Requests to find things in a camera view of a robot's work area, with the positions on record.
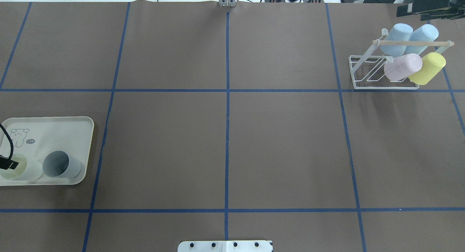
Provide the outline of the pale yellow plastic cup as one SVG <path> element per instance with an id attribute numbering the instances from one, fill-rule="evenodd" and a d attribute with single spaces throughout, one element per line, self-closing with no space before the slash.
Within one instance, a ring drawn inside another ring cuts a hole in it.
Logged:
<path id="1" fill-rule="evenodd" d="M 13 169 L 1 169 L 1 177 L 6 180 L 37 180 L 43 173 L 42 164 L 28 155 L 15 153 L 12 157 L 13 161 L 18 162 L 17 167 Z"/>

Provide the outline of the light blue plastic cup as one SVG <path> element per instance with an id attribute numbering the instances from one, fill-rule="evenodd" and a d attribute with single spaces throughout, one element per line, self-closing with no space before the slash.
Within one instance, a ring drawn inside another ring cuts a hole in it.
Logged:
<path id="1" fill-rule="evenodd" d="M 395 24 L 388 33 L 387 41 L 409 41 L 413 28 L 404 23 Z M 380 50 L 388 56 L 400 57 L 405 53 L 406 45 L 381 45 Z"/>

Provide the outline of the pink plastic cup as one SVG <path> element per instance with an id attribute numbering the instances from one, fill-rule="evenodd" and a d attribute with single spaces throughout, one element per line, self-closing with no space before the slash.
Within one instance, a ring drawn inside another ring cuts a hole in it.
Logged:
<path id="1" fill-rule="evenodd" d="M 392 82 L 398 82 L 421 70 L 423 61 L 420 55 L 410 53 L 395 57 L 384 65 L 385 76 Z"/>

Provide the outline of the grey plastic cup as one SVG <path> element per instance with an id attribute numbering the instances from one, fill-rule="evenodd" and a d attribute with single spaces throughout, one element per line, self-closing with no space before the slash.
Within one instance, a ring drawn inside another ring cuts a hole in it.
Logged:
<path id="1" fill-rule="evenodd" d="M 50 178 L 71 179 L 80 174 L 81 164 L 64 151 L 53 151 L 44 159 L 42 171 Z"/>

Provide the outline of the cream plastic tray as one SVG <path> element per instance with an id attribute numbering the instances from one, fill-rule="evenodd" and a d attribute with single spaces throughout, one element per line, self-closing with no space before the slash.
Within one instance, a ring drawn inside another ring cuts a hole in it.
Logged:
<path id="1" fill-rule="evenodd" d="M 14 153 L 28 155 L 43 163 L 53 151 L 64 151 L 80 161 L 80 174 L 71 179 L 50 178 L 44 173 L 37 180 L 6 180 L 1 186 L 75 185 L 86 176 L 94 133 L 90 117 L 23 117 L 2 122 L 13 141 Z"/>

